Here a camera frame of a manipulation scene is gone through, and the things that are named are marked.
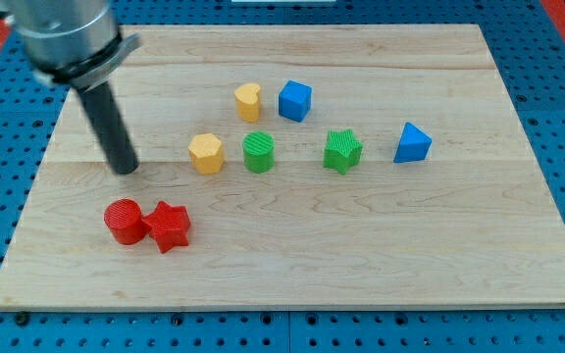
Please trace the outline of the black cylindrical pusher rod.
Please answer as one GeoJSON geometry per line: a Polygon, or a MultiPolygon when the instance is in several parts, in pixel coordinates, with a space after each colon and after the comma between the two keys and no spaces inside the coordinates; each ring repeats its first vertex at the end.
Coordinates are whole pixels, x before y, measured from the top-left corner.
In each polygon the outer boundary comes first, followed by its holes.
{"type": "Polygon", "coordinates": [[[78,90],[77,96],[112,172],[133,173],[139,161],[110,84],[78,90]]]}

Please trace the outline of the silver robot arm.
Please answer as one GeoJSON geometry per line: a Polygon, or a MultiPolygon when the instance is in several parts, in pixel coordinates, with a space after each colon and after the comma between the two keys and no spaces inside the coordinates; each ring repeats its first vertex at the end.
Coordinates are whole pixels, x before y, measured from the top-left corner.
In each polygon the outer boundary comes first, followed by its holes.
{"type": "Polygon", "coordinates": [[[70,86],[112,172],[134,172],[138,157],[109,76],[140,47],[139,35],[122,35],[106,0],[9,0],[6,7],[36,78],[70,86]]]}

